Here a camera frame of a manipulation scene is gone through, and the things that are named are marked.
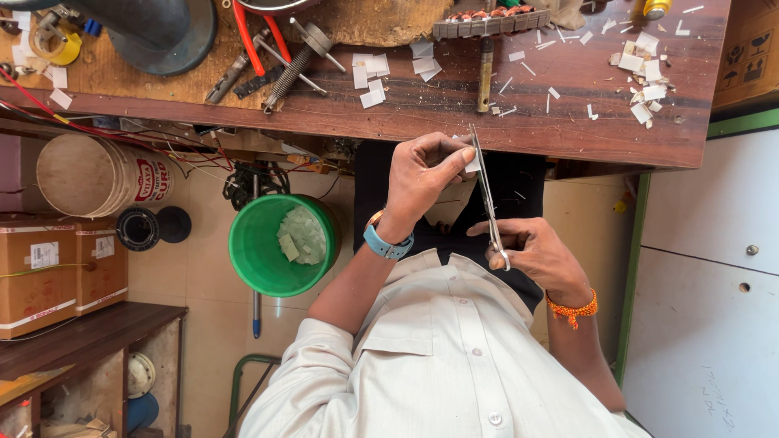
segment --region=black cloth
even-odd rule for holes
[[[397,143],[363,142],[354,162],[354,251],[365,239],[362,233],[368,219],[384,208],[390,186],[390,165]],[[540,217],[544,213],[543,157],[523,154],[489,152],[485,154],[495,216],[498,219]],[[424,217],[414,226],[414,245],[406,257],[437,248],[441,264],[449,262],[449,255],[457,253],[468,257],[509,285],[520,296],[531,312],[543,298],[543,291],[522,271],[512,269],[490,270],[485,252],[489,234],[468,237],[465,231],[474,224],[486,221],[481,189],[476,183],[468,204],[457,218],[448,235],[441,234]]]

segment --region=yellow tape roll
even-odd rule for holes
[[[57,30],[68,38],[67,43],[60,41],[53,32],[33,24],[32,29],[30,29],[30,47],[35,52],[35,55],[47,59],[53,64],[68,65],[79,56],[81,38],[76,32],[72,32],[63,26],[57,25]]]

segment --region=metal bowl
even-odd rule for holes
[[[246,9],[264,16],[284,16],[302,11],[322,0],[236,0]]]

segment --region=pliers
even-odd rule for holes
[[[265,69],[259,62],[259,56],[257,55],[257,51],[254,50],[254,43],[252,43],[252,36],[249,35],[249,29],[246,26],[246,8],[244,8],[240,2],[233,2],[233,12],[235,13],[235,21],[238,23],[238,32],[241,34],[241,40],[246,48],[246,53],[249,54],[249,60],[252,61],[254,71],[257,73],[257,76],[263,76],[265,75]],[[276,25],[276,20],[274,20],[272,16],[263,16],[263,18],[268,23],[268,27],[273,33],[273,38],[276,39],[276,45],[279,46],[281,56],[286,59],[287,62],[292,62],[292,57],[290,56],[289,50],[287,50],[287,45],[284,43],[284,38],[281,36],[281,31]]]

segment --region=hand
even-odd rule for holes
[[[462,182],[458,174],[475,156],[476,149],[463,137],[452,139],[440,132],[397,145],[389,170],[387,206],[376,229],[379,237],[391,244],[408,237],[446,185]]]
[[[592,301],[587,275],[547,221],[540,217],[502,219],[498,221],[498,230],[511,267],[539,283],[553,302],[578,309]],[[488,222],[480,222],[467,231],[469,236],[481,233],[489,233]],[[490,269],[503,268],[503,257],[492,247],[485,255]]]

